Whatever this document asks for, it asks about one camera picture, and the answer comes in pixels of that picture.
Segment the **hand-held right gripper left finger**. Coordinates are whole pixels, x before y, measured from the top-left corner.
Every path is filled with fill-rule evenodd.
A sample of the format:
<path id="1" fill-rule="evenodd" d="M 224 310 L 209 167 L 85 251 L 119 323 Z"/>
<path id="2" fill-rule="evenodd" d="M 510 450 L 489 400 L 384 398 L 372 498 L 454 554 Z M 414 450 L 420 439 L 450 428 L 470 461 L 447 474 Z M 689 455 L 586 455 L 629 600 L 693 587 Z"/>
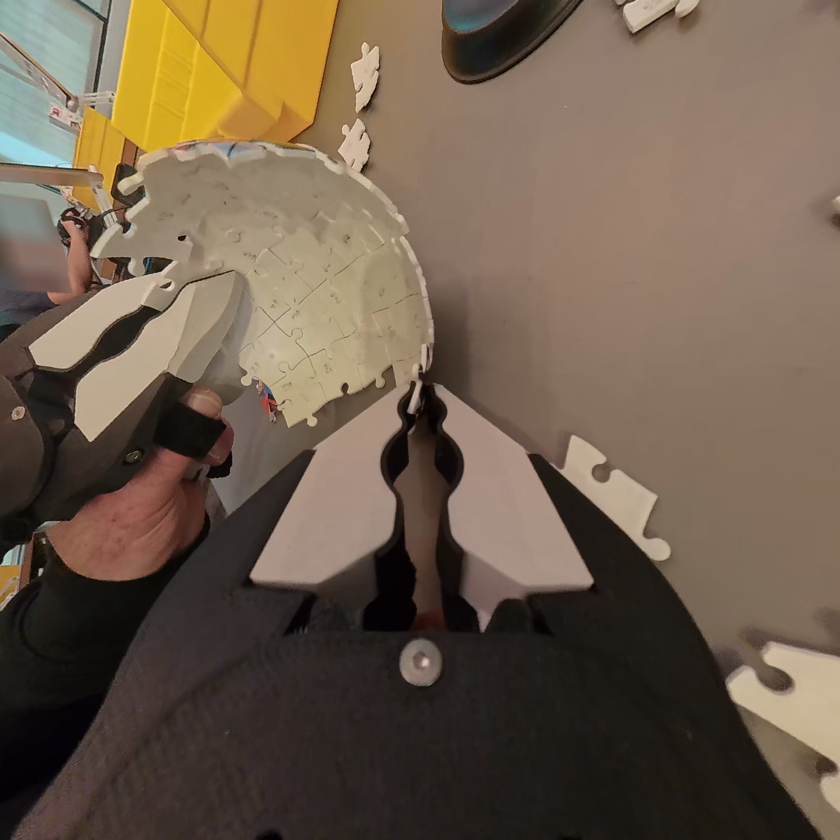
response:
<path id="1" fill-rule="evenodd" d="M 315 447 L 250 573 L 255 585 L 332 599 L 375 630 L 410 629 L 416 570 L 394 489 L 421 388 L 394 389 Z"/>

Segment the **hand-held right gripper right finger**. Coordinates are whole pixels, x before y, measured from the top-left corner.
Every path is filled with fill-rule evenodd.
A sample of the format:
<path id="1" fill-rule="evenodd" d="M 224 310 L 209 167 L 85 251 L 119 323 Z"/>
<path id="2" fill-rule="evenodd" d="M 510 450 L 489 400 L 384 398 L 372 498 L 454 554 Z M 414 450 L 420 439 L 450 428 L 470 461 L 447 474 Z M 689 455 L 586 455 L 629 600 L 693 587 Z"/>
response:
<path id="1" fill-rule="evenodd" d="M 424 392 L 447 487 L 436 540 L 447 629 L 480 632 L 505 601 L 589 590 L 592 574 L 527 450 L 443 386 Z"/>

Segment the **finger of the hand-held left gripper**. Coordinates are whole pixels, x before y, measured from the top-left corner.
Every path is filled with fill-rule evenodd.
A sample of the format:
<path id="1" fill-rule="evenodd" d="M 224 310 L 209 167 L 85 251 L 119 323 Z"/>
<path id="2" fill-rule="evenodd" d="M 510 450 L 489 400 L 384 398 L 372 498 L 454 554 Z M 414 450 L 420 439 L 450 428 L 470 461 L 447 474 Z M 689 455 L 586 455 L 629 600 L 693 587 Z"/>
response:
<path id="1" fill-rule="evenodd" d="M 188 284 L 125 351 L 79 380 L 75 426 L 94 441 L 161 374 L 198 382 L 231 329 L 245 288 L 235 271 Z"/>
<path id="2" fill-rule="evenodd" d="M 68 371 L 92 356 L 108 359 L 126 350 L 142 328 L 174 301 L 173 281 L 147 276 L 100 290 L 28 346 L 35 364 Z"/>

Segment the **partly built puzzle ball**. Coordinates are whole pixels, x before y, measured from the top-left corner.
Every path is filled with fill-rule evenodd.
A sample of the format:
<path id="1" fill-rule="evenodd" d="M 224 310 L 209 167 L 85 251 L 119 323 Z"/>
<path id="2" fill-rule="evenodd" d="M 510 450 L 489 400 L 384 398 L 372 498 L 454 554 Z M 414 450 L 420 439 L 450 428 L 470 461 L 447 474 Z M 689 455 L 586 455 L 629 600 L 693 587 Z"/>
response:
<path id="1" fill-rule="evenodd" d="M 344 393 L 427 373 L 434 321 L 424 273 L 391 200 L 304 145 L 190 142 L 144 154 L 127 229 L 96 258 L 170 261 L 168 280 L 245 280 L 229 334 L 243 383 L 267 386 L 289 427 Z"/>

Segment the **person's left forearm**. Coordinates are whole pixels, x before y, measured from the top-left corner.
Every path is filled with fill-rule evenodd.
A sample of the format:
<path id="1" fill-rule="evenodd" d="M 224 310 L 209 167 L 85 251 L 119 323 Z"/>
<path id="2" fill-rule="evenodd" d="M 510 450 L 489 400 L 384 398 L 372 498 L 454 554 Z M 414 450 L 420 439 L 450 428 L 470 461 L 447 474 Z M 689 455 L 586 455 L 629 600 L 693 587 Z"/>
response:
<path id="1" fill-rule="evenodd" d="M 99 713 L 140 625 L 211 528 L 161 563 L 90 547 L 84 563 L 54 557 L 2 613 L 1 838 L 63 769 Z"/>

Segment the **black dome ball stand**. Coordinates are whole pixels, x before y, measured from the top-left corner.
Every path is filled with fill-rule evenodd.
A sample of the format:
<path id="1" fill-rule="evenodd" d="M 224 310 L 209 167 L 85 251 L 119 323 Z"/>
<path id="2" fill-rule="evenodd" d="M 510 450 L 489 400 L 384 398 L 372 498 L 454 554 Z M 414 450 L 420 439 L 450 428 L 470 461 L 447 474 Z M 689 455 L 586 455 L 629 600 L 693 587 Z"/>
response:
<path id="1" fill-rule="evenodd" d="M 531 55 L 581 1 L 443 1 L 441 52 L 447 73 L 474 85 Z"/>

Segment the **person's left hand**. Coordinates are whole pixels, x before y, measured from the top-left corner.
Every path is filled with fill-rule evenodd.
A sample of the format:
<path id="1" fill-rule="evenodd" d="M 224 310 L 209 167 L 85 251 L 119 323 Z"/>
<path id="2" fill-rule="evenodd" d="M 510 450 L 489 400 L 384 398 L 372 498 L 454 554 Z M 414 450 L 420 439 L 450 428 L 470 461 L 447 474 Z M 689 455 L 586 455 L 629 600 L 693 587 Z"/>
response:
<path id="1" fill-rule="evenodd" d="M 97 581 L 138 580 L 159 571 L 200 536 L 206 489 L 195 474 L 199 466 L 225 462 L 234 432 L 223 419 L 221 399 L 207 388 L 194 386 L 182 403 L 221 421 L 219 438 L 199 459 L 154 447 L 128 484 L 49 528 L 49 542 L 70 571 Z"/>

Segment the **yellow plastic bin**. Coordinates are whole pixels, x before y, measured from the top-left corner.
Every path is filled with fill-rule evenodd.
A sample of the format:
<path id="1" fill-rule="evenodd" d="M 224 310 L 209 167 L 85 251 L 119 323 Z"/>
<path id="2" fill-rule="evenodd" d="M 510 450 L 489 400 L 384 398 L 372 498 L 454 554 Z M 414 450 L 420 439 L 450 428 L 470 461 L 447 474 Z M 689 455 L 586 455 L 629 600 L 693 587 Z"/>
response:
<path id="1" fill-rule="evenodd" d="M 313 125 L 337 1 L 132 1 L 112 107 L 144 151 Z"/>

